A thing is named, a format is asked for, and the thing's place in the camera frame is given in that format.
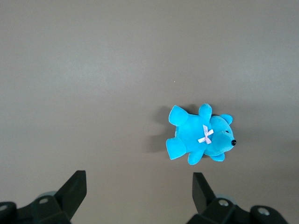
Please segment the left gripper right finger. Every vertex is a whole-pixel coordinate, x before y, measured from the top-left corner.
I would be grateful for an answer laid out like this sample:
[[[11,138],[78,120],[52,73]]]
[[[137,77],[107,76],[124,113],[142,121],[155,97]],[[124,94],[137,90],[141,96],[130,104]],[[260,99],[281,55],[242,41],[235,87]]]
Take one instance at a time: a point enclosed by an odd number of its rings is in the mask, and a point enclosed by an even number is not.
[[[255,205],[245,211],[229,199],[216,197],[202,173],[193,173],[192,198],[197,214],[188,224],[288,224],[271,207]]]

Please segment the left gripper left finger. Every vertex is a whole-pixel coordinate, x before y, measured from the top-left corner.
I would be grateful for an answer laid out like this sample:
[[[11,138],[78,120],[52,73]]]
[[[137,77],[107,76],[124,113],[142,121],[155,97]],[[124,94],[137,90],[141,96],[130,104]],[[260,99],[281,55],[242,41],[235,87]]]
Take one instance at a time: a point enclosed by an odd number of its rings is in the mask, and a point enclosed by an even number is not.
[[[76,171],[54,194],[40,196],[17,208],[14,202],[0,203],[2,224],[70,224],[87,194],[86,171]]]

